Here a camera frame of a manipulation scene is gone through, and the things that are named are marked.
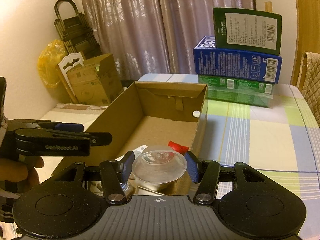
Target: blue box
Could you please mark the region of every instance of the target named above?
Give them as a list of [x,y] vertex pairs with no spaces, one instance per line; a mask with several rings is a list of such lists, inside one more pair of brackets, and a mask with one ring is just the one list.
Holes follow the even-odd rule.
[[214,36],[204,38],[193,49],[196,73],[278,83],[280,56],[235,49],[217,49]]

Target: barcode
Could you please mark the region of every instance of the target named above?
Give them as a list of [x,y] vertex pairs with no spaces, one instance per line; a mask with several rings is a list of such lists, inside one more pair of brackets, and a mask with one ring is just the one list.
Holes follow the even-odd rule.
[[235,86],[235,80],[234,79],[227,79],[227,88],[233,89]]
[[268,57],[266,76],[264,80],[267,82],[274,82],[276,80],[277,68],[278,68],[278,60],[275,58]]
[[272,92],[272,85],[271,84],[266,84],[266,89],[264,91],[266,94],[271,94]]
[[267,24],[267,41],[275,42],[276,27],[271,24]]

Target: gray ribbed plate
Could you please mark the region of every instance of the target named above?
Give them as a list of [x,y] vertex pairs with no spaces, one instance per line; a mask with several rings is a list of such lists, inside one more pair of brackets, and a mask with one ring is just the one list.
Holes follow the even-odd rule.
[[129,203],[107,208],[92,228],[70,240],[244,240],[226,228],[210,207],[187,196],[132,196]]

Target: tablecloth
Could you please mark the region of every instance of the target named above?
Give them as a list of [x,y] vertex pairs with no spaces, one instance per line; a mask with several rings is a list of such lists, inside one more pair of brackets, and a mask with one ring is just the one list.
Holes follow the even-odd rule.
[[[146,74],[139,81],[198,83],[198,77]],[[296,87],[276,84],[270,108],[209,100],[199,158],[247,163],[295,193],[307,208],[299,236],[320,239],[320,129]],[[231,183],[220,183],[217,198],[230,190]]]

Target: quilted chair cover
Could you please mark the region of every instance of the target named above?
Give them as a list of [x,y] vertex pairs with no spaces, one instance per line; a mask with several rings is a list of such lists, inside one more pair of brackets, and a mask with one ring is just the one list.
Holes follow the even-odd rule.
[[[307,57],[306,66],[303,64],[305,57]],[[297,87],[300,86],[300,82],[304,79],[301,74],[304,74],[305,71],[306,76],[301,93],[320,126],[320,54],[305,52],[302,55]]]

